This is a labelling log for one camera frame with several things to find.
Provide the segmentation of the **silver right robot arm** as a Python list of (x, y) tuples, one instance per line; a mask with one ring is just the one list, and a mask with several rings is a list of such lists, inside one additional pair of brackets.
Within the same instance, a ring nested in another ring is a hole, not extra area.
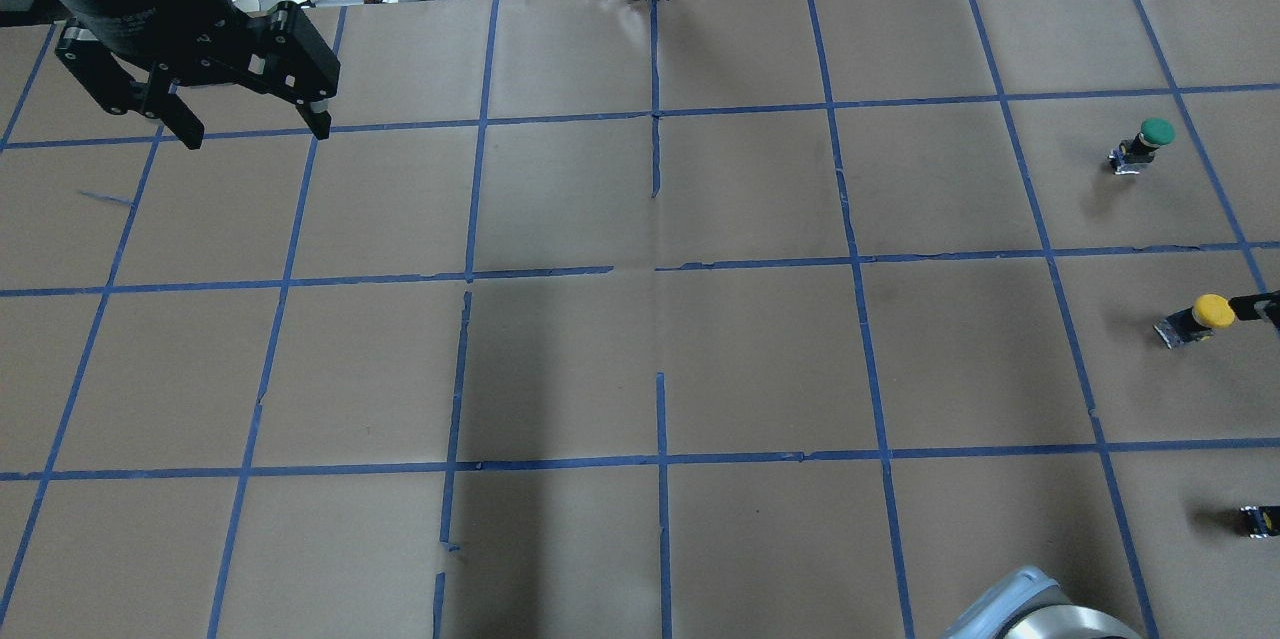
[[(1234, 323), (1277, 327), (1277, 292), (1226, 298), (1202, 295), (1153, 325), (1170, 350), (1207, 341)], [(1120, 619), (1075, 604), (1034, 566), (1016, 569), (986, 590), (942, 634), (943, 638), (1138, 638)]]

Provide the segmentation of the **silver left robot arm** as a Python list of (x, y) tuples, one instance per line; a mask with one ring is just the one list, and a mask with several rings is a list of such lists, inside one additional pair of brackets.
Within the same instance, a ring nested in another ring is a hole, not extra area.
[(156, 120), (189, 150), (201, 120), (177, 87), (239, 86), (289, 102), (315, 138), (340, 61), (302, 6), (250, 15), (234, 0), (58, 0), (69, 10), (55, 54), (102, 111)]

